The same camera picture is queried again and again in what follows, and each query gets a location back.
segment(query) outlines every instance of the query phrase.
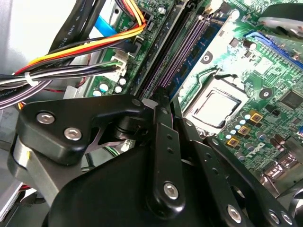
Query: black metal arm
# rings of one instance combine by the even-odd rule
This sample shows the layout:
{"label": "black metal arm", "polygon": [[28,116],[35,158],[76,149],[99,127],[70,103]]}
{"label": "black metal arm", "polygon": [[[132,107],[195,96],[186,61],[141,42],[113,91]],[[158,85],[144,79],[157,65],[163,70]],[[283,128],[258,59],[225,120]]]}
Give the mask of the black metal arm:
{"label": "black metal arm", "polygon": [[[125,139],[135,148],[81,174],[85,152]],[[297,226],[217,138],[201,140],[162,88],[143,102],[117,95],[26,105],[9,168],[44,195],[50,227]]]}

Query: zip tie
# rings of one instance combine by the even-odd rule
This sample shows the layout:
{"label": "zip tie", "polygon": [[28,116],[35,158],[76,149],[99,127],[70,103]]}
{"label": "zip tie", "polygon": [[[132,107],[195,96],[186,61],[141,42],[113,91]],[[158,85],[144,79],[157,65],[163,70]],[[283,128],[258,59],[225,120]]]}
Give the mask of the zip tie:
{"label": "zip tie", "polygon": [[32,78],[30,77],[29,75],[29,72],[25,72],[24,73],[24,76],[25,76],[25,79],[27,80],[27,83],[32,86],[32,87],[35,87],[39,84],[38,81],[33,81]]}

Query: blue ram slot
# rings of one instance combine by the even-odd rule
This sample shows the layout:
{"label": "blue ram slot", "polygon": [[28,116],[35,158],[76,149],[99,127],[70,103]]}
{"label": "blue ram slot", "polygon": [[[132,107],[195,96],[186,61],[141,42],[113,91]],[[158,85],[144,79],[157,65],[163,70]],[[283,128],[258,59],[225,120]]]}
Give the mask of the blue ram slot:
{"label": "blue ram slot", "polygon": [[297,66],[299,69],[303,70],[303,64],[300,61],[297,61],[297,60],[293,59],[291,56],[289,56],[289,54],[287,52],[285,52],[284,50],[282,50],[281,48],[279,48],[277,45],[275,45],[275,43],[272,40],[270,40],[269,38],[267,38],[266,36],[264,36],[262,33],[259,33],[259,32],[249,32],[246,35],[244,35],[244,37],[245,38],[252,37],[255,40],[258,40],[258,41],[262,42],[264,45],[272,48],[275,52],[277,52],[282,57],[284,57],[285,59],[287,59],[288,61],[290,61],[292,64],[294,64],[295,66]]}
{"label": "blue ram slot", "polygon": [[191,53],[185,59],[184,63],[179,67],[177,73],[171,80],[171,84],[173,84],[173,86],[170,86],[172,87],[172,90],[169,93],[170,100],[173,99],[176,94],[178,94],[191,70],[205,53],[212,40],[218,35],[226,20],[227,17],[222,17],[214,18],[209,21],[208,28],[203,34],[201,34],[199,40],[192,48]]}

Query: silver screw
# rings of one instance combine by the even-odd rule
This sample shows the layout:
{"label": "silver screw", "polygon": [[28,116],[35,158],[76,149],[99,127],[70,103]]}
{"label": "silver screw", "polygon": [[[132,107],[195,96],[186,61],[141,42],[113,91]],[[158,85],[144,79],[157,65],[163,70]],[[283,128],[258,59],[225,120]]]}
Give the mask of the silver screw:
{"label": "silver screw", "polygon": [[164,185],[164,192],[172,200],[176,200],[179,196],[178,189],[172,183]]}
{"label": "silver screw", "polygon": [[215,145],[219,145],[218,141],[215,140],[215,139],[212,139],[212,142],[213,142]]}
{"label": "silver screw", "polygon": [[193,126],[192,122],[190,122],[189,120],[186,120],[186,124],[187,124],[188,126]]}
{"label": "silver screw", "polygon": [[293,221],[290,219],[290,217],[289,217],[284,211],[281,211],[281,215],[282,215],[283,219],[284,219],[289,225],[292,225],[292,224],[293,224]]}
{"label": "silver screw", "polygon": [[136,106],[141,106],[141,102],[140,102],[139,100],[137,100],[137,99],[133,99],[133,100],[132,100],[132,103],[133,103],[134,105],[136,105]]}
{"label": "silver screw", "polygon": [[168,114],[168,112],[165,108],[161,107],[161,110],[162,110],[163,113]]}
{"label": "silver screw", "polygon": [[82,137],[82,133],[79,129],[76,128],[67,128],[64,130],[64,135],[67,139],[77,141],[80,140]]}
{"label": "silver screw", "polygon": [[280,220],[274,212],[269,211],[269,215],[274,220],[274,222],[276,222],[277,224],[280,224]]}
{"label": "silver screw", "polygon": [[240,213],[232,206],[232,205],[228,205],[227,206],[227,212],[229,214],[229,216],[237,223],[241,223],[242,218]]}
{"label": "silver screw", "polygon": [[37,121],[41,124],[51,124],[55,121],[55,118],[50,113],[39,113],[37,115]]}

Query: cable bundle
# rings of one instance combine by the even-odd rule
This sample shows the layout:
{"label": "cable bundle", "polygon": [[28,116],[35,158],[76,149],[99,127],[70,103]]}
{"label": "cable bundle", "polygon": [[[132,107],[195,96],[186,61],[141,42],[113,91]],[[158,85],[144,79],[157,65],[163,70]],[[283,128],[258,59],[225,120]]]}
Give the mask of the cable bundle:
{"label": "cable bundle", "polygon": [[[26,67],[18,70],[15,75],[0,75],[0,109],[17,104],[47,87],[53,79],[83,78],[115,71],[117,62],[106,62],[93,66],[69,66],[78,56],[116,48],[126,52],[134,52],[134,46],[125,42],[128,38],[141,33],[145,28],[145,19],[134,0],[117,0],[123,3],[122,10],[134,16],[136,24],[128,31],[110,37],[87,40],[105,0],[77,0],[76,4],[55,37],[47,55],[31,61]],[[35,86],[28,81],[38,82]]]}

